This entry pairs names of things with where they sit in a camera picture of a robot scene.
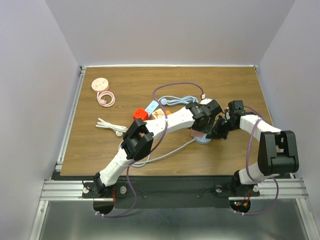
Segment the light blue round power strip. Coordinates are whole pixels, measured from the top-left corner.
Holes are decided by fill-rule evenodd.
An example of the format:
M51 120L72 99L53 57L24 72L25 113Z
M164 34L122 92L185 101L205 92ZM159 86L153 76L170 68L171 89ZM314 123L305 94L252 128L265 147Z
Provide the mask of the light blue round power strip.
M176 97L176 96L170 96L170 95L165 95L162 96L159 99L160 103L165 107L170 107L170 106L176 106L176 105L187 105L188 103L191 102L197 102L199 103L198 99L194 96L185 96L182 98ZM169 143L173 144L174 147L177 147L178 144L182 144L183 140L189 140L188 142L184 143L183 145L179 146L176 149L173 149L173 147L169 147ZM147 164L156 162L156 161L160 161L162 159L165 159L167 157L169 157L172 154L175 154L176 152L180 151L181 149L183 149L184 147L186 147L187 145L195 142L196 140L194 138L191 138L191 136L189 137L182 137L181 134L178 133L174 133L173 136L169 136L169 138L165 141L165 150L171 149L170 152L163 154L162 156L158 156L155 158L152 158L151 155L148 155L146 157L146 159L144 160L140 160L136 163L132 163L131 165L134 168L142 168Z

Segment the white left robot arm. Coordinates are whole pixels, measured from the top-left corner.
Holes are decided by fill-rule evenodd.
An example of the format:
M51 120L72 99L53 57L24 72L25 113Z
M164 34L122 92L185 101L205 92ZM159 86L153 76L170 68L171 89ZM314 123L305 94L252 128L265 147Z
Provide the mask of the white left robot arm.
M111 186L115 185L125 168L134 161L139 161L152 152L153 142L163 138L165 134L180 129L192 129L210 135L216 116L222 108L215 101L207 104L191 102L180 110L153 120L133 121L123 136L120 149L111 162L93 177L94 191L100 197L111 193Z

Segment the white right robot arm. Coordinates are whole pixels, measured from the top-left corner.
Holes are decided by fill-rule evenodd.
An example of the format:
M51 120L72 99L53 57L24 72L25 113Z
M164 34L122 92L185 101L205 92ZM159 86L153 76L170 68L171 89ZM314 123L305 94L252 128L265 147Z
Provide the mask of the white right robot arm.
M212 138L226 139L228 133L243 130L250 133L245 168L237 170L230 182L231 192L242 195L252 186L280 175L296 173L299 156L296 135L291 130L281 130L252 112L236 112L228 118L220 117L212 130ZM258 155L249 165L253 139L258 140Z

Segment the pink cube socket adapter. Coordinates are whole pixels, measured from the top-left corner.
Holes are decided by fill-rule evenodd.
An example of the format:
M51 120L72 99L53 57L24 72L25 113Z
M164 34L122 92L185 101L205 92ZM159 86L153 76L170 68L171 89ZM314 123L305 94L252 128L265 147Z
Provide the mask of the pink cube socket adapter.
M200 131L192 130L191 136L194 138L202 138L204 136L204 133Z

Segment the pink round power strip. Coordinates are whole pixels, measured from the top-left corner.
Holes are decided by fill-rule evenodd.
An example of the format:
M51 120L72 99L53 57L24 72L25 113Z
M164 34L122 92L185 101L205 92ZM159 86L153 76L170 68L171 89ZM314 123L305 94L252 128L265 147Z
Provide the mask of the pink round power strip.
M110 83L106 78L94 79L91 88L96 93L96 100L100 106L109 108L115 104L115 95L109 91ZM105 96L110 97L110 101L105 100Z

